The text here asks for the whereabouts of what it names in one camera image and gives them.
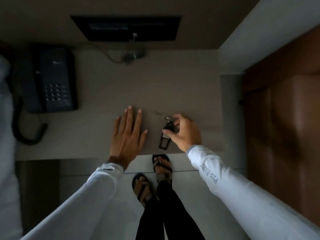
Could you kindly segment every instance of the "black telephone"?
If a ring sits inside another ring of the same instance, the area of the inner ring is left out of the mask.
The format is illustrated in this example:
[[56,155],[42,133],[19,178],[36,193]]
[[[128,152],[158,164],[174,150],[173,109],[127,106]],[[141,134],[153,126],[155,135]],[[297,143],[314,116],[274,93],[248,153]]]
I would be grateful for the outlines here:
[[23,137],[18,127],[22,107],[34,114],[77,109],[74,57],[64,47],[37,45],[17,53],[14,70],[20,80],[22,97],[15,104],[13,134],[18,141],[34,145],[42,139],[48,125],[43,123],[34,139]]

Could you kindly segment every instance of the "white sleeve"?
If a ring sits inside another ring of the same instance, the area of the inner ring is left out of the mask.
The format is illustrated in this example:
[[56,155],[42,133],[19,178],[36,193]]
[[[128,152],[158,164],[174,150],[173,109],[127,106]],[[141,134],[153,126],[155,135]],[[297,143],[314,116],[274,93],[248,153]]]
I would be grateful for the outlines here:
[[123,172],[122,166],[115,163],[98,167],[77,192],[22,240],[90,240]]
[[226,166],[213,151],[193,145],[187,156],[252,240],[320,239],[318,226]]

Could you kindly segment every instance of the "desk surface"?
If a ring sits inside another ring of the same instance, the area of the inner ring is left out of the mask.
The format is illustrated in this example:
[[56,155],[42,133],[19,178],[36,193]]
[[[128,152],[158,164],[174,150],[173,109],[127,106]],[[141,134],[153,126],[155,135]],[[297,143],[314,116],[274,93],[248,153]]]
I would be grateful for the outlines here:
[[[199,125],[203,144],[223,150],[221,91],[216,50],[150,51],[131,65],[113,64],[98,50],[74,50],[79,109],[41,114],[49,123],[40,143],[18,144],[17,160],[108,158],[114,119],[132,105],[143,111],[148,137],[141,154],[180,153],[158,148],[165,122],[155,111],[184,112]],[[119,57],[121,52],[111,52]],[[20,128],[32,137],[37,115],[22,113]]]

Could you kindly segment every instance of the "sandal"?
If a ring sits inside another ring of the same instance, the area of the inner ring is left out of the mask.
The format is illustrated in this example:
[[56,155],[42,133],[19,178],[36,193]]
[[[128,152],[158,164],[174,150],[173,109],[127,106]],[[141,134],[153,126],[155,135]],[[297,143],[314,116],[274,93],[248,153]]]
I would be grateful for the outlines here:
[[[139,180],[141,182],[141,189],[138,193],[138,195],[136,195],[136,193],[134,192],[134,194],[137,196],[138,201],[142,204],[143,207],[146,207],[147,201],[150,200],[152,197],[155,196],[155,194],[153,193],[152,190],[152,186],[151,186],[151,182],[147,179],[147,177],[143,174],[143,173],[138,173],[136,176],[134,176],[133,180],[132,180],[132,189],[134,191],[134,187],[136,186],[136,180]],[[146,188],[146,186],[149,185],[150,186],[150,193],[148,193],[145,198],[143,200],[141,200],[141,196],[143,194],[144,189]]]
[[166,180],[172,185],[172,168],[168,167],[167,165],[164,165],[161,163],[158,159],[154,160],[155,158],[161,157],[164,160],[167,160],[170,162],[169,158],[167,157],[166,154],[159,154],[159,155],[153,155],[152,156],[152,163],[153,163],[153,170],[156,171],[156,166],[162,167],[166,170],[168,170],[170,173],[159,173],[157,174],[157,182],[160,183],[162,180]]

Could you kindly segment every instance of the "black key fob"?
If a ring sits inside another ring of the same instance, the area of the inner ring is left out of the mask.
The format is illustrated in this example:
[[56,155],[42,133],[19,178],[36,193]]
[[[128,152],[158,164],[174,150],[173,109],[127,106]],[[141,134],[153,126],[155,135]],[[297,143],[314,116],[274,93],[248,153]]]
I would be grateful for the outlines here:
[[[172,121],[168,122],[165,125],[164,129],[174,132],[174,123]],[[171,141],[171,138],[169,136],[167,136],[166,134],[162,133],[159,148],[164,149],[164,150],[168,149],[170,141]]]

